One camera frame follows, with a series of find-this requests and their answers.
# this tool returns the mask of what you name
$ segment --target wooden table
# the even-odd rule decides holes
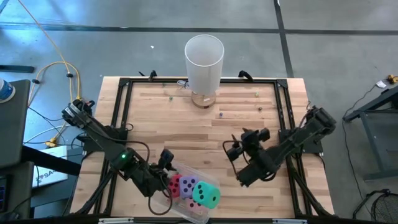
[[[95,118],[110,124],[120,77],[104,77],[96,107]],[[308,103],[304,80],[288,78],[290,99],[295,123],[299,124]],[[280,91],[285,110],[283,91]],[[135,83],[127,122],[134,125],[129,139],[143,141],[151,149],[150,162],[157,162],[160,152],[170,149],[179,161],[194,169],[216,177],[221,184],[221,200],[214,217],[239,218],[287,218],[293,217],[287,168],[283,164],[275,179],[270,182],[258,180],[250,188],[242,188],[235,179],[231,164],[222,150],[221,143],[231,139],[231,134],[240,137],[242,127],[271,131],[270,140],[263,143],[269,147],[278,144],[279,119],[272,85],[267,84],[221,84],[217,91],[216,104],[206,110],[191,102],[191,92],[177,84]],[[119,120],[123,112],[121,102]],[[137,144],[128,144],[142,154],[146,150]],[[96,152],[83,161],[71,212],[77,211],[89,199],[100,179],[103,152]],[[320,158],[303,155],[307,184],[319,202],[333,213],[328,184]],[[246,165],[243,158],[235,161],[240,169]],[[106,205],[108,188],[104,191],[102,209]],[[304,211],[301,191],[298,190],[300,208]],[[112,216],[153,217],[147,208],[147,198],[136,189],[132,181],[118,177]],[[166,217],[175,217],[168,213]]]

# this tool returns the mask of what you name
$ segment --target gray floor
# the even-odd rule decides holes
[[[214,27],[277,29],[271,0],[135,1],[135,0],[24,0],[34,16],[46,24],[78,24],[117,27]],[[393,0],[280,0],[286,29],[397,30],[398,3]],[[3,24],[32,23],[16,0],[0,14]],[[185,75],[183,48],[197,33],[181,32],[70,32],[51,31],[66,60],[81,72],[82,93],[97,100],[102,77],[138,75]],[[255,77],[287,77],[279,34],[213,34],[225,46],[224,76],[246,70]],[[0,30],[1,64],[42,68],[60,60],[39,30]],[[377,81],[396,74],[396,35],[287,35],[295,77],[305,79],[308,97],[338,120],[336,131],[323,140],[326,174],[337,215],[350,217],[360,202],[343,141],[341,117]],[[45,73],[32,107],[50,118],[59,118],[69,101],[68,80],[63,65]],[[35,74],[0,73],[9,81],[32,79]],[[376,97],[375,89],[363,103]],[[25,138],[49,128],[29,112]],[[362,176],[377,171],[362,124],[346,125],[348,145],[363,195],[390,188],[398,192],[398,179],[364,183]],[[70,142],[80,131],[69,128]],[[35,141],[46,141],[54,133]],[[369,219],[366,211],[359,218]]]

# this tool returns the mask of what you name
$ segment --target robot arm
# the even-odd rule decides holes
[[[257,179],[267,180],[278,171],[285,158],[301,148],[305,142],[314,138],[317,141],[321,140],[335,129],[336,121],[323,108],[314,106],[304,118],[307,122],[302,128],[291,130],[290,136],[281,144],[267,149],[261,146],[260,141],[270,138],[268,129],[264,128],[261,131],[243,129],[241,141],[235,141],[232,148],[226,151],[231,162],[243,152],[250,156],[248,165],[236,173],[236,178],[242,186],[249,187]]]
[[[148,164],[149,148],[145,160],[134,149],[122,144],[133,141],[109,137],[105,132],[106,128],[109,127],[104,127],[92,116],[91,107],[93,105],[94,101],[85,103],[81,100],[75,100],[62,111],[62,117],[70,125],[78,126],[84,130],[104,152],[111,168],[117,171],[124,180],[131,179],[143,196],[151,197],[157,190],[165,190],[169,179],[167,173],[164,172],[164,168],[172,169],[171,161],[174,155],[164,149],[158,164]]]

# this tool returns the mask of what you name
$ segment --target white cylinder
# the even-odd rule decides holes
[[[0,78],[0,103],[9,101],[15,95],[15,87]]]
[[[201,95],[214,93],[221,79],[224,45],[212,35],[192,37],[185,45],[189,88]]]

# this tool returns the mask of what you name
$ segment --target plastic tray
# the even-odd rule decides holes
[[[172,165],[174,168],[177,169],[178,174],[181,174],[183,176],[195,175],[198,177],[198,181],[201,181],[201,180],[205,181],[205,182],[212,184],[215,187],[220,189],[220,183],[214,177],[212,177],[208,174],[205,174],[203,172],[200,172],[198,170],[192,169],[191,167],[181,164],[179,162],[172,162]],[[157,205],[159,205],[164,210],[168,209],[170,206],[169,199],[162,192],[159,192],[159,191],[156,192],[152,196],[151,200],[153,200],[153,202],[155,202]],[[214,209],[206,208],[200,212],[193,212],[186,208],[185,200],[182,199],[181,197],[179,197],[179,198],[173,198],[173,205],[172,205],[172,209],[170,211],[181,216],[182,218],[184,218],[186,220],[193,222],[193,223],[205,224],[211,217],[211,214],[214,213],[216,209],[217,209],[217,207]]]

